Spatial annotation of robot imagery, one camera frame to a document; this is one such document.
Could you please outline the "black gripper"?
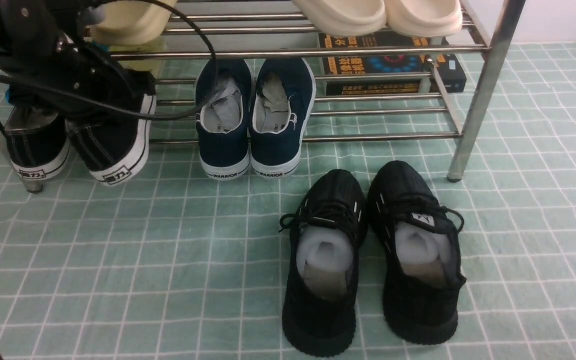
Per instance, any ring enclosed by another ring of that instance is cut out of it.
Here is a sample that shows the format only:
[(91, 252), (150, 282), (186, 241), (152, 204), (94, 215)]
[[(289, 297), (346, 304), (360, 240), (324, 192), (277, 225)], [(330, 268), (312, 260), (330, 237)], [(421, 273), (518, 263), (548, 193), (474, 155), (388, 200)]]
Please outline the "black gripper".
[(13, 35), (8, 102), (71, 118), (140, 118), (156, 109), (154, 76), (123, 67), (98, 46), (67, 35)]

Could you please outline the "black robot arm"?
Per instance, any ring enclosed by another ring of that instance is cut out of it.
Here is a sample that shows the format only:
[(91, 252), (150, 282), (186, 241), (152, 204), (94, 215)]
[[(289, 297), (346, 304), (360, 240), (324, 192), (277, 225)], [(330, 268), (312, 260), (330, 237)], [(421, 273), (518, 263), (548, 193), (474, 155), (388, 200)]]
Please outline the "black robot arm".
[(87, 12), (98, 0), (0, 0), (0, 70), (20, 95), (15, 106), (36, 107), (74, 119), (152, 109), (154, 76), (124, 68), (85, 41)]

